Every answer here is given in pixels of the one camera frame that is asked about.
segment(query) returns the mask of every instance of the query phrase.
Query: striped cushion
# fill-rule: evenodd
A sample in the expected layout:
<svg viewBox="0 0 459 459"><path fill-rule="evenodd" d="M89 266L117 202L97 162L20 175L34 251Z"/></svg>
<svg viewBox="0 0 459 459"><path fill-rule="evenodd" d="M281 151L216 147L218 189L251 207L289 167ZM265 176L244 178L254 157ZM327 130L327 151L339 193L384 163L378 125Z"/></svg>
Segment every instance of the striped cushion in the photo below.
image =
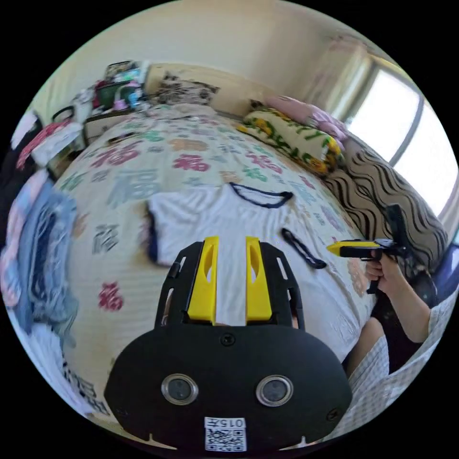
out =
<svg viewBox="0 0 459 459"><path fill-rule="evenodd" d="M365 239L392 238L392 232L384 214L368 196L359 190L357 184L346 172L337 170L331 173L324 183L337 197ZM407 260L399 258L398 264L408 279L412 279L419 272L412 258Z"/></svg>
<svg viewBox="0 0 459 459"><path fill-rule="evenodd" d="M347 173L360 194L370 198L381 212L390 204L400 205L417 263L433 273L447 249L448 234L422 197L370 151L360 150L349 157Z"/></svg>

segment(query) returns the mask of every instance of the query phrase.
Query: patterned pillow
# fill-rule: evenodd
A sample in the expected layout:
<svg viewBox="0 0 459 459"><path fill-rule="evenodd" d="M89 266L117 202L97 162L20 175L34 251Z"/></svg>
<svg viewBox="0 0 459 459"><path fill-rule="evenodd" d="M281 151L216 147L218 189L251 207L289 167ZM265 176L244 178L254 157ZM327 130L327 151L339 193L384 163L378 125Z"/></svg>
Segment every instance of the patterned pillow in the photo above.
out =
<svg viewBox="0 0 459 459"><path fill-rule="evenodd" d="M150 95L149 100L153 105L210 105L219 89L199 81L181 80L166 71L159 88Z"/></svg>
<svg viewBox="0 0 459 459"><path fill-rule="evenodd" d="M320 177L344 163L333 137L299 124L276 109L259 108L249 113L243 123L237 130L273 146Z"/></svg>
<svg viewBox="0 0 459 459"><path fill-rule="evenodd" d="M337 170L331 173L324 183L349 214L364 239L392 238L392 232L384 214L367 195L359 190L357 184L346 172ZM411 279L417 274L417 263L412 258L399 259L398 263L406 278Z"/></svg>
<svg viewBox="0 0 459 459"><path fill-rule="evenodd" d="M400 205L414 254L433 273L448 248L448 234L422 197L386 161L366 150L348 158L347 173L380 211Z"/></svg>

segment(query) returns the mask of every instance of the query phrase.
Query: yellow floral pillow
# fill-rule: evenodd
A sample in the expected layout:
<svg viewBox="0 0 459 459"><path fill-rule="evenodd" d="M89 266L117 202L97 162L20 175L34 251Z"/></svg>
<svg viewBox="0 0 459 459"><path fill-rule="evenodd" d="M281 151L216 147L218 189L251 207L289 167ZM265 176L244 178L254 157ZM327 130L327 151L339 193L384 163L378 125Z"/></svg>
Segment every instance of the yellow floral pillow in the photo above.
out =
<svg viewBox="0 0 459 459"><path fill-rule="evenodd" d="M299 124L272 108L264 107L249 113L236 129L273 146L320 177L344 164L344 157L333 137Z"/></svg>

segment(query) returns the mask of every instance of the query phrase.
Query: camera lens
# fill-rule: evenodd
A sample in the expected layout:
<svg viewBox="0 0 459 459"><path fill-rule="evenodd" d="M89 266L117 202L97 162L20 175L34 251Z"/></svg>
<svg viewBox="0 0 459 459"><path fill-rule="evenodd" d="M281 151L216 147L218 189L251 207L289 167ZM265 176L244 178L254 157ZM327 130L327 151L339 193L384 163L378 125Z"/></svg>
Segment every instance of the camera lens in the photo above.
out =
<svg viewBox="0 0 459 459"><path fill-rule="evenodd" d="M292 382L285 376L272 375L263 378L256 389L258 401L265 406L281 406L293 394Z"/></svg>
<svg viewBox="0 0 459 459"><path fill-rule="evenodd" d="M175 405L188 405L196 400L197 384L184 374L171 374L161 384L165 399Z"/></svg>

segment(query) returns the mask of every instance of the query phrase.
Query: wall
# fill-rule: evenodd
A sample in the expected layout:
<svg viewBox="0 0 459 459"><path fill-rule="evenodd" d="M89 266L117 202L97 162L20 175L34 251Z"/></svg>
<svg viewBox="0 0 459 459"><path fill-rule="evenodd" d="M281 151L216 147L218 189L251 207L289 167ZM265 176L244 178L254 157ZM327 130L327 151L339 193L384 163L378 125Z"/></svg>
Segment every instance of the wall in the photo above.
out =
<svg viewBox="0 0 459 459"><path fill-rule="evenodd" d="M32 107L48 122L102 78L107 65L145 58L213 67L298 97L328 42L311 13L276 0L179 0L151 8L82 46L44 84Z"/></svg>

